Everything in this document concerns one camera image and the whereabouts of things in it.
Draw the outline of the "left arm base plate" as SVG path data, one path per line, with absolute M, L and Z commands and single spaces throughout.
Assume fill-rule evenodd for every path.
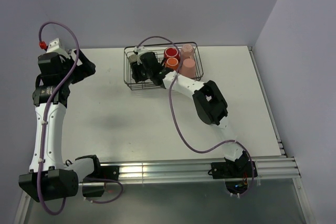
M 118 181 L 119 168 L 118 165 L 101 166 L 99 178 Z

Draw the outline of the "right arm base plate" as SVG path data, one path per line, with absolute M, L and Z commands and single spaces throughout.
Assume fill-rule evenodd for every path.
M 233 178 L 252 178 L 258 176 L 255 163 L 253 162 L 253 168 L 251 163 L 248 162 L 243 167 L 238 167 L 234 163 L 229 162 L 213 162 L 211 163 L 211 169 L 208 171 L 208 175 L 213 179 L 233 179 Z

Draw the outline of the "red ceramic mug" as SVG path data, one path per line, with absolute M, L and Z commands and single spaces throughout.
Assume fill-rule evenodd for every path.
M 175 47 L 168 47 L 164 50 L 164 59 L 175 58 L 180 61 L 180 53 Z

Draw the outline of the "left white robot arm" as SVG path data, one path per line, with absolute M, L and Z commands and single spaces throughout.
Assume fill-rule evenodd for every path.
M 39 202 L 75 196 L 79 183 L 91 182 L 102 176 L 96 155 L 75 159 L 66 166 L 61 154 L 62 128 L 70 95 L 69 86 L 95 74 L 96 66 L 83 54 L 75 51 L 81 61 L 76 65 L 67 53 L 48 51 L 38 56 L 40 74 L 36 78 L 33 104 L 37 119 L 35 148 L 27 174 L 19 176 L 18 184 L 31 198 Z

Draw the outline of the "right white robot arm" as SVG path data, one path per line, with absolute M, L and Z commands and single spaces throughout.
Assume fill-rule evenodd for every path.
M 178 135 L 187 148 L 194 153 L 206 154 L 223 145 L 228 173 L 237 177 L 245 171 L 247 164 L 251 162 L 250 155 L 238 141 L 231 138 L 207 150 L 197 150 L 189 145 L 177 124 L 172 103 L 172 91 L 192 99 L 197 116 L 203 123 L 220 126 L 221 120 L 227 120 L 228 104 L 214 81 L 201 82 L 181 75 L 178 73 L 180 62 L 175 57 L 167 58 L 165 63 L 159 63 L 152 51 L 132 54 L 128 57 L 128 61 L 132 69 L 132 78 L 136 82 L 151 80 L 154 85 L 168 90 L 173 122 Z

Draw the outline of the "orange mug white inside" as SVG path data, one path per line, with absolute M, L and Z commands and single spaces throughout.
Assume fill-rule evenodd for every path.
M 174 57 L 171 57 L 171 58 L 167 58 L 166 62 L 165 62 L 165 67 L 167 68 L 171 68 L 173 69 L 174 71 L 176 71 L 179 67 L 179 61 L 174 58 Z

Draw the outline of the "small grey-green cup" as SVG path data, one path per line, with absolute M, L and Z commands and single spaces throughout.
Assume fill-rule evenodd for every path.
M 129 61 L 130 64 L 138 62 L 138 55 L 132 54 L 132 55 L 128 56 L 128 61 Z

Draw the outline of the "pink ceramic mug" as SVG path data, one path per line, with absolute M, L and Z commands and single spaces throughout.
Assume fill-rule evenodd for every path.
M 184 44 L 181 47 L 181 59 L 194 59 L 195 49 L 191 44 Z

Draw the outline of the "salmon plastic tumbler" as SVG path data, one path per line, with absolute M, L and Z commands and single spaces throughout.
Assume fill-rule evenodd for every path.
M 196 63 L 193 59 L 187 58 L 183 61 L 182 67 L 180 69 L 180 74 L 188 77 L 195 78 L 196 77 Z

